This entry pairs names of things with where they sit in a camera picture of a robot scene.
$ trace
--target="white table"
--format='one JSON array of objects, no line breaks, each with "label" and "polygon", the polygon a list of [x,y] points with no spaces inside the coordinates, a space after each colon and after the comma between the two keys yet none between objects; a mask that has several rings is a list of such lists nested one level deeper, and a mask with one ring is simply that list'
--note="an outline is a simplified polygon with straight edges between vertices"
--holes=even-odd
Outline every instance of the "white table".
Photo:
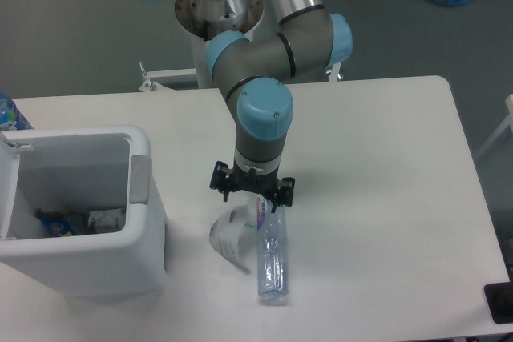
[{"label": "white table", "polygon": [[436,77],[294,85],[281,175],[290,296],[217,255],[227,209],[208,189],[235,127],[216,90],[20,99],[39,128],[134,123],[149,135],[171,229],[163,292],[67,299],[0,266],[0,339],[17,341],[424,340],[513,331],[483,286],[507,280],[447,83]]}]

